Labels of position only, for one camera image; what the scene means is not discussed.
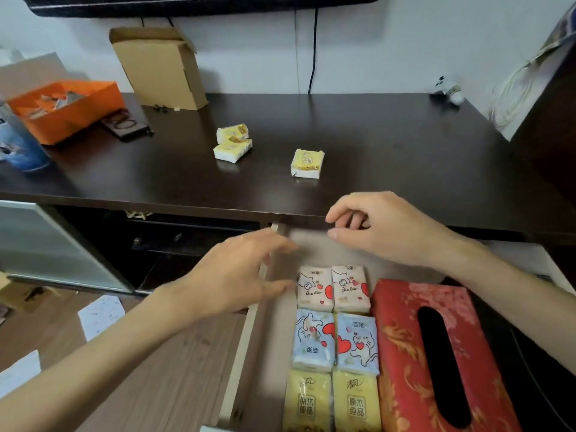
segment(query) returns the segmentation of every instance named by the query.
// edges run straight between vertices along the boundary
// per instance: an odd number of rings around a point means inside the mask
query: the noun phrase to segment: blue cup
[[[50,157],[27,130],[17,132],[0,118],[0,154],[22,171],[35,171],[50,164]]]

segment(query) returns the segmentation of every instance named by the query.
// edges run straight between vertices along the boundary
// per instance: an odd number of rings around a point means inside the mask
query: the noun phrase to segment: red tissue box
[[[471,423],[449,424],[438,410],[417,313],[442,315],[456,358]],[[378,327],[378,390],[386,432],[520,431],[512,402],[463,287],[380,279],[372,295]]]

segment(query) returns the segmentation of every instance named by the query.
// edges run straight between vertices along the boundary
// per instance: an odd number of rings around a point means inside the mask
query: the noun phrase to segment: white wall
[[[424,92],[438,76],[451,73],[486,115],[493,87],[537,53],[573,1],[380,0],[322,9],[313,92]],[[304,93],[313,16],[299,11],[295,21],[294,12],[252,13],[175,23],[197,47],[208,92]],[[2,0],[0,47],[27,54],[57,51],[69,70],[116,80],[130,91],[108,30],[139,24],[140,19],[40,18],[22,0]],[[161,18],[146,24],[168,26]],[[530,103],[561,60],[548,62]],[[507,137],[515,130],[511,126]]]

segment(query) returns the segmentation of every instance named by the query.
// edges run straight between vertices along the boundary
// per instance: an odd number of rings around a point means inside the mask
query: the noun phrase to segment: pink flower pattern
[[[461,316],[464,321],[473,326],[479,324],[472,301],[466,290],[449,286],[434,286],[426,283],[410,283],[410,291],[423,300],[422,306],[429,306],[442,315],[447,329],[457,326],[454,313]]]

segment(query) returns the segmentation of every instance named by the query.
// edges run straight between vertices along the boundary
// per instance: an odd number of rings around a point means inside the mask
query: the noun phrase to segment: orange box
[[[30,109],[38,107],[37,101],[40,100],[41,95],[65,95],[68,91],[82,94],[85,97],[36,119],[26,116]],[[8,104],[12,111],[21,118],[30,133],[41,144],[49,146],[59,143],[106,115],[126,107],[116,82],[88,80],[62,80],[50,83],[14,97],[8,100]]]

